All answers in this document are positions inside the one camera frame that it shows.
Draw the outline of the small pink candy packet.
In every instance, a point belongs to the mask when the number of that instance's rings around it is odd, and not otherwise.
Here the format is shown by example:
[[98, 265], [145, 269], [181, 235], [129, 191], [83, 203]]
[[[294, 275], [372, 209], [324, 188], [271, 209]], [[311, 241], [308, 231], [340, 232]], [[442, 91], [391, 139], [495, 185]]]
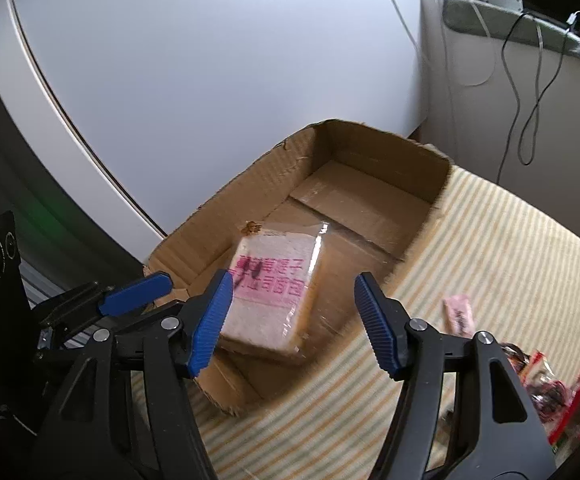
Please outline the small pink candy packet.
[[474, 328], [472, 307], [467, 295], [453, 295], [442, 301], [447, 330], [454, 336], [471, 338]]

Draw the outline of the white cabinet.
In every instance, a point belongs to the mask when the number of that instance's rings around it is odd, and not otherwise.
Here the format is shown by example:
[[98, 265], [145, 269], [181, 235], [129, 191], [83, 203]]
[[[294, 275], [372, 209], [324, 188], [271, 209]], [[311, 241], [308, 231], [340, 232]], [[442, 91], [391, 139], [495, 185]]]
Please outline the white cabinet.
[[0, 99], [85, 214], [145, 259], [286, 136], [426, 117], [421, 0], [0, 0]]

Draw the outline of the pink packaged bread loaf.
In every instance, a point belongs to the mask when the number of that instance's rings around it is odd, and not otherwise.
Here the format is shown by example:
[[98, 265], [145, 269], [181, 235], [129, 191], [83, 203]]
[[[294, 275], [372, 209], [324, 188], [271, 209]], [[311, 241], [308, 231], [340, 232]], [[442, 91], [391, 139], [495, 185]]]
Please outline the pink packaged bread loaf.
[[228, 266], [234, 291], [220, 348], [280, 362], [299, 359], [328, 231], [327, 222], [248, 223]]

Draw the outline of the striped yellow tablecloth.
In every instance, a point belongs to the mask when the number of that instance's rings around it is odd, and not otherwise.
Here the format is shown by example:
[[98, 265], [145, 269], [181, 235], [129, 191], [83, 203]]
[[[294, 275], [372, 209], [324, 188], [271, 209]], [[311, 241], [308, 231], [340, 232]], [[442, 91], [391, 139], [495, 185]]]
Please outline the striped yellow tablecloth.
[[430, 204], [326, 162], [265, 218], [324, 226], [325, 250], [294, 360], [219, 351], [190, 387], [222, 479], [368, 476], [401, 388], [360, 326], [353, 283], [363, 271], [442, 332], [488, 330], [562, 382], [580, 371], [580, 238], [465, 169]]

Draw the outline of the brown cardboard box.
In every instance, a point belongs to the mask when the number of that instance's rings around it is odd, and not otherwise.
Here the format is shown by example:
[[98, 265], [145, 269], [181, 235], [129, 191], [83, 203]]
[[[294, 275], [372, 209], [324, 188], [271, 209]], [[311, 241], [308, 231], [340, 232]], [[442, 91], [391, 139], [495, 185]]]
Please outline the brown cardboard box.
[[360, 322], [356, 276], [397, 276], [451, 169], [432, 148], [330, 119], [284, 139], [205, 202], [144, 266], [167, 273], [178, 299], [203, 292], [217, 270], [232, 274], [232, 306], [197, 380], [203, 394], [239, 415], [315, 375]]

